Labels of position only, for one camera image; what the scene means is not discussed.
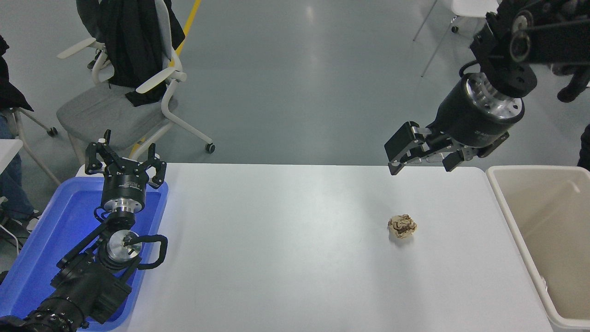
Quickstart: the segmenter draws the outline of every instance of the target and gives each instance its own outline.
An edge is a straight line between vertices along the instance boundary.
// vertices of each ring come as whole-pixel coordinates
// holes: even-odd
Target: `black coat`
[[[185,35],[172,12],[171,0],[165,3],[170,16],[172,46],[177,48]],[[162,39],[153,1],[103,0],[99,27],[114,67],[109,83],[138,87],[162,70]],[[125,96],[134,106],[139,106],[159,101],[165,90],[162,83],[143,95],[134,91]]]
[[[8,65],[2,57],[7,49],[8,44],[0,35],[0,109],[20,107],[33,110],[25,96],[8,81]]]

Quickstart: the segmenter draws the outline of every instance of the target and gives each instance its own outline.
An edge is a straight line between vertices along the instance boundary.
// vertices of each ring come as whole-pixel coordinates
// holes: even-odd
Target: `gray floor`
[[[192,0],[175,0],[180,22]],[[452,13],[439,3],[416,42],[431,1],[203,0],[181,59],[188,81],[177,92],[177,114],[213,137],[217,150],[181,128],[158,143],[168,162],[385,165],[383,144],[405,121],[430,123],[473,59],[476,20],[448,34],[424,68]],[[11,48],[11,81],[38,117],[61,129],[55,111],[92,87],[90,50],[55,55],[87,38],[73,2],[1,1],[0,34]],[[535,67],[539,84],[525,98],[526,116],[494,154],[465,163],[575,165],[579,135],[590,122],[590,94],[570,104],[556,94],[567,78]],[[50,138],[25,119],[30,144],[61,179],[78,165],[63,129]],[[55,185],[22,153],[24,187],[42,210]],[[12,247],[0,245],[0,268]]]

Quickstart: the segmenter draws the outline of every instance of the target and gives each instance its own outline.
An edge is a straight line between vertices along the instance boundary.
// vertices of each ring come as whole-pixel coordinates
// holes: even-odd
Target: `chair armrest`
[[[99,43],[98,41],[96,41],[96,38],[94,37],[90,37],[87,38],[83,41],[80,41],[79,43],[77,43],[74,46],[69,47],[68,49],[66,49],[65,51],[61,52],[60,54],[57,54],[57,58],[59,59],[65,59],[68,57],[73,56],[74,54],[80,52],[81,50],[85,49],[86,47],[93,47],[96,48],[98,50],[104,50],[104,44],[103,43]]]
[[[146,93],[167,79],[175,79],[177,81],[184,82],[186,80],[186,73],[177,71],[174,67],[167,67],[158,74],[150,77],[147,81],[143,82],[143,84],[138,86],[135,91],[138,93]]]

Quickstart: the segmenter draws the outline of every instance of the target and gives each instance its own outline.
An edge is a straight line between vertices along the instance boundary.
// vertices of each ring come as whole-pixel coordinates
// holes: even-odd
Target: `chair wheel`
[[[57,136],[57,129],[55,127],[51,127],[48,131],[47,131],[47,135],[51,136],[51,137],[55,137]]]
[[[207,144],[205,146],[205,151],[207,151],[208,154],[212,154],[215,151],[215,144]]]

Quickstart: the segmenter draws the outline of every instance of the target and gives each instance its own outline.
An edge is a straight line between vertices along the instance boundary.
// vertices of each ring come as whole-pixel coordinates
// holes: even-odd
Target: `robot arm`
[[[476,60],[461,69],[435,120],[425,128],[406,122],[385,144],[391,174],[436,155],[447,171],[490,155],[524,116],[522,98],[537,85],[529,63],[570,66],[573,78],[558,98],[574,100],[590,81],[589,14],[589,0],[504,0],[486,15],[470,46]],[[463,73],[476,63],[479,73]]]
[[[110,131],[86,149],[87,174],[104,174],[102,208],[108,216],[96,214],[100,224],[57,263],[59,273],[51,280],[55,291],[24,319],[0,317],[0,331],[74,332],[89,326],[87,317],[106,322],[131,293],[126,283],[137,269],[158,267],[166,256],[168,240],[162,235],[139,236],[131,231],[135,213],[143,210],[146,185],[158,188],[164,181],[166,163],[149,148],[143,163],[119,157],[109,147]],[[103,164],[96,157],[99,154]],[[156,168],[151,179],[146,173]],[[159,257],[141,263],[143,243],[160,243]]]

